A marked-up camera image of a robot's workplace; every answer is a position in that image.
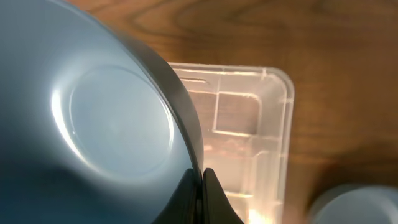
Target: transparent tray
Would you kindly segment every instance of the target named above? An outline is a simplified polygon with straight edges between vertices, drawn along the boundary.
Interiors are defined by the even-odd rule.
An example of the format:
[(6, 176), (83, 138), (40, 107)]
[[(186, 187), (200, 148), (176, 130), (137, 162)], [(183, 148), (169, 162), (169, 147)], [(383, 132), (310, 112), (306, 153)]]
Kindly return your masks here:
[(244, 223), (281, 223), (294, 88), (268, 67), (170, 63), (197, 109), (205, 167)]

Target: clear plastic container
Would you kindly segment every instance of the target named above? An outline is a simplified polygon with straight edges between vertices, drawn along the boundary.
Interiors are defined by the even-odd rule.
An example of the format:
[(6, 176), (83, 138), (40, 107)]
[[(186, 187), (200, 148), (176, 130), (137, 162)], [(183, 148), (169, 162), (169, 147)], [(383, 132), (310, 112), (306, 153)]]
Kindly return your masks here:
[(281, 223), (294, 102), (267, 67), (170, 63), (197, 109), (211, 167), (244, 223)]

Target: brown wooden surface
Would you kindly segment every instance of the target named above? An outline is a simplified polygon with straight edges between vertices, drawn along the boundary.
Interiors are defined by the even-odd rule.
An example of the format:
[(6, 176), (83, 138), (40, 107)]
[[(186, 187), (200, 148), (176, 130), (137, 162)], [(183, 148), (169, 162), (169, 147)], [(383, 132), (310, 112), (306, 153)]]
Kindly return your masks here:
[(295, 85), (284, 223), (345, 182), (398, 186), (397, 0), (73, 0), (168, 62), (262, 65)]

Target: wood grain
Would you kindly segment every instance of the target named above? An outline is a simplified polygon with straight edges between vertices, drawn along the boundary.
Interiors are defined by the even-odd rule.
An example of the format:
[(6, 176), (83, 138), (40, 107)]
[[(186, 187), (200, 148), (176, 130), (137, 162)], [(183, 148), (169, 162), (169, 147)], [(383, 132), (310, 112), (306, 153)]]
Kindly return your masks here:
[(295, 85), (284, 223), (345, 182), (398, 187), (398, 1), (73, 0), (168, 62), (278, 67)]

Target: wooden table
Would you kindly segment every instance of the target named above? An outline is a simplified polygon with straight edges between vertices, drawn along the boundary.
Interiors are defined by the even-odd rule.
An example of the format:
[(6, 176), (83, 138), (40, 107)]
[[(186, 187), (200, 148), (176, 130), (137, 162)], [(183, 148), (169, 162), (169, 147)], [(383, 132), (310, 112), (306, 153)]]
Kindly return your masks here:
[(284, 223), (347, 182), (398, 186), (397, 0), (72, 0), (168, 62), (273, 66), (295, 109)]

